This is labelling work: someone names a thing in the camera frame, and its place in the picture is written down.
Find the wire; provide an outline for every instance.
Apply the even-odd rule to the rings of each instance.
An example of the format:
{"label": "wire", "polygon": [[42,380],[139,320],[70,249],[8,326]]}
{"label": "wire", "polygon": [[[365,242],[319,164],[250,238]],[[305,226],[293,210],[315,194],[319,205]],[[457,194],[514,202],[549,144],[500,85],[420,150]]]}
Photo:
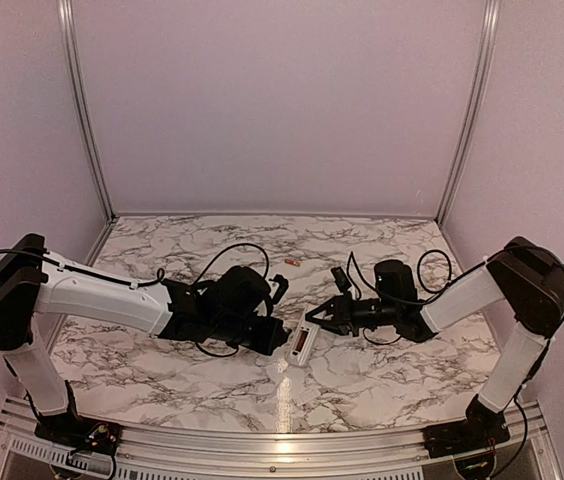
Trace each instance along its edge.
{"label": "wire", "polygon": [[[422,262],[424,261],[424,259],[426,257],[428,257],[429,255],[434,254],[434,253],[439,253],[440,255],[442,255],[444,257],[444,259],[446,260],[446,264],[448,266],[448,270],[449,270],[449,275],[447,276],[446,283],[439,290],[433,290],[433,289],[428,288],[426,285],[424,285],[424,282],[422,281],[422,271],[421,271],[422,270]],[[427,250],[426,252],[424,252],[420,256],[420,259],[418,260],[418,266],[417,266],[416,272],[417,272],[417,276],[418,276],[418,282],[420,282],[420,286],[424,289],[425,292],[431,293],[433,295],[436,295],[438,293],[442,293],[444,290],[446,290],[448,288],[449,283],[451,283],[451,278],[453,277],[453,266],[451,265],[451,258],[449,257],[449,255],[445,251],[440,250],[439,248]]]}
{"label": "wire", "polygon": [[353,285],[353,288],[355,288],[355,299],[360,300],[362,298],[362,290],[360,290],[360,287],[357,283],[355,283],[355,280],[353,280],[353,276],[351,275],[351,255],[349,255],[349,259],[346,261],[346,276],[348,277],[349,282],[351,282],[351,285]]}
{"label": "wire", "polygon": [[389,345],[393,345],[394,343],[398,343],[401,339],[402,339],[402,335],[398,335],[398,338],[396,338],[395,340],[392,340],[390,342],[376,342],[375,340],[371,340],[369,337],[366,336],[366,331],[368,330],[368,328],[364,328],[362,330],[362,336],[364,337],[364,339],[373,344],[373,345],[377,345],[379,347],[386,347]]}
{"label": "wire", "polygon": [[242,243],[236,243],[234,245],[229,245],[225,249],[221,250],[215,257],[213,257],[211,259],[211,261],[207,264],[207,266],[204,267],[204,270],[202,270],[202,273],[200,273],[200,275],[198,275],[198,278],[195,279],[195,281],[193,282],[193,285],[195,285],[196,283],[198,283],[202,279],[202,277],[206,274],[206,272],[209,271],[209,268],[211,268],[211,266],[216,262],[216,260],[218,258],[220,258],[222,255],[224,255],[229,250],[233,250],[234,248],[238,248],[238,247],[252,247],[252,248],[255,248],[255,249],[259,250],[260,252],[262,252],[262,255],[264,255],[264,262],[265,262],[264,273],[262,274],[262,277],[266,279],[267,275],[269,274],[269,266],[270,266],[269,256],[267,255],[266,250],[264,250],[264,248],[262,248],[260,245],[257,245],[255,243],[242,242]]}
{"label": "wire", "polygon": [[208,355],[209,357],[214,357],[214,358],[232,357],[233,355],[235,355],[236,353],[238,353],[240,351],[240,347],[236,347],[235,350],[231,353],[227,353],[226,355],[218,355],[217,353],[209,352],[202,345],[200,345],[198,342],[195,342],[195,346],[197,347],[198,350],[200,350],[205,355]]}
{"label": "wire", "polygon": [[[405,300],[403,298],[394,297],[392,295],[389,295],[388,293],[384,293],[384,292],[377,290],[375,287],[373,287],[373,285],[371,285],[369,283],[369,281],[366,278],[364,278],[364,275],[362,274],[362,271],[360,270],[360,266],[358,265],[358,262],[355,259],[355,255],[353,254],[353,252],[351,252],[349,254],[349,259],[352,261],[353,266],[355,267],[355,270],[357,271],[358,276],[360,277],[360,280],[362,280],[362,283],[364,285],[366,285],[368,288],[370,288],[373,292],[375,292],[380,298],[384,298],[384,299],[387,299],[387,300],[390,300],[390,301],[396,302],[396,303],[401,303],[403,305],[412,305],[412,306],[423,307],[423,306],[429,305],[430,303],[433,303],[433,301],[435,301],[437,298],[439,298],[441,294],[443,294],[446,290],[448,290],[456,282],[458,282],[462,278],[466,277],[467,275],[473,273],[475,270],[482,268],[483,266],[485,266],[488,262],[493,260],[493,258],[495,258],[500,253],[508,252],[508,251],[512,251],[512,250],[527,250],[527,251],[528,250],[536,250],[536,251],[539,251],[539,252],[543,252],[543,253],[549,255],[557,263],[558,267],[564,273],[564,264],[550,250],[547,250],[544,247],[538,247],[536,245],[512,245],[510,247],[504,247],[502,250],[500,250],[500,251],[494,253],[493,255],[491,255],[485,261],[482,261],[480,263],[473,265],[470,269],[468,269],[467,271],[465,271],[461,275],[459,275],[456,278],[454,278],[453,280],[447,282],[447,284],[444,286],[444,288],[441,291],[433,294],[431,297],[427,298],[426,300],[411,301],[411,300]],[[562,322],[562,321],[564,321],[564,313],[562,314],[562,317],[560,318],[560,322]]]}
{"label": "wire", "polygon": [[373,285],[371,285],[366,278],[364,278],[364,275],[360,270],[360,266],[358,265],[358,262],[355,259],[355,255],[353,254],[353,252],[349,254],[349,259],[353,263],[353,266],[355,267],[355,270],[358,273],[358,277],[360,277],[360,280],[362,280],[362,283],[366,285],[368,288],[370,288],[373,292],[375,292],[380,298],[384,298],[386,300],[396,303],[401,303],[403,305],[413,305],[413,306],[421,307],[432,303],[440,295],[440,294],[433,295],[432,297],[429,297],[426,300],[412,301],[412,300],[405,300],[403,298],[394,297],[393,295],[389,295],[388,293],[381,292],[380,290],[376,289]]}
{"label": "wire", "polygon": [[[40,255],[39,253],[34,253],[34,252],[28,252],[26,250],[17,250],[14,248],[1,248],[0,249],[0,255],[24,255],[26,257],[30,257],[30,258],[34,258],[36,260],[41,260],[43,262],[49,263],[55,267],[59,267],[60,266],[60,262],[58,262],[57,260],[53,260],[50,257],[46,257],[44,255]],[[111,283],[116,283],[118,285],[125,285],[128,287],[132,287],[133,286],[133,282],[130,282],[128,280],[122,280],[116,277],[110,277],[108,275],[103,275],[101,273],[97,273],[91,270],[86,270],[84,268],[80,268],[80,267],[76,267],[73,265],[65,265],[64,269],[70,271],[70,272],[75,272],[75,273],[80,273],[82,275],[86,275],[89,277],[93,277],[93,278],[97,278],[100,280],[105,280],[107,282],[111,282]],[[162,280],[164,280],[164,276],[166,275],[166,272],[163,268],[159,268],[156,272],[156,278],[154,280],[150,280],[148,282],[141,282],[137,284],[138,288],[144,288],[144,287],[151,287],[153,285],[156,285],[158,283],[160,283]]]}
{"label": "wire", "polygon": [[511,464],[513,464],[513,462],[515,462],[515,460],[522,453],[522,450],[524,450],[524,446],[525,446],[527,438],[529,436],[529,419],[526,417],[526,413],[525,413],[524,409],[522,408],[522,405],[520,405],[520,401],[518,400],[517,394],[515,395],[515,397],[513,397],[513,403],[515,403],[515,406],[518,407],[518,410],[520,410],[520,413],[522,414],[522,418],[524,419],[524,436],[522,437],[522,443],[520,443],[519,448],[513,454],[513,456],[509,459],[509,461],[506,462],[504,464],[504,466],[500,470],[498,470],[497,473],[494,473],[493,475],[491,475],[491,477],[490,477],[491,479],[499,477],[502,474],[502,472],[504,472],[507,468],[509,468],[511,466]]}

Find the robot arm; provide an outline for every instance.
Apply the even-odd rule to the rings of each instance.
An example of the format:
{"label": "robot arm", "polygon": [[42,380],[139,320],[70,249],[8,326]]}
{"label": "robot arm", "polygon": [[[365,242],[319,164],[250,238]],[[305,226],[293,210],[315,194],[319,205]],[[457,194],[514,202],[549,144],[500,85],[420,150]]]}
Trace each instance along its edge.
{"label": "robot arm", "polygon": [[[417,300],[411,269],[402,262],[384,261],[374,270],[379,299],[352,300],[350,282],[339,269],[334,276],[343,294],[306,319],[339,335],[393,325],[402,337],[424,342],[492,303],[509,303],[517,323],[488,381],[469,405],[467,419],[425,429],[431,457],[507,441],[503,411],[535,374],[564,321],[564,265],[547,250],[517,237],[430,302]],[[321,314],[329,318],[319,318]]]}
{"label": "robot arm", "polygon": [[[248,267],[234,266],[217,282],[187,285],[111,275],[69,261],[44,248],[44,238],[25,236],[0,261],[0,351],[24,385],[38,417],[36,435],[56,443],[115,452],[119,425],[78,415],[68,382],[57,373],[34,322],[34,313],[70,314],[131,327],[169,340],[223,340],[271,355],[289,335],[272,317],[288,282],[281,276],[271,296],[268,282]],[[266,306],[266,315],[258,307]]]}

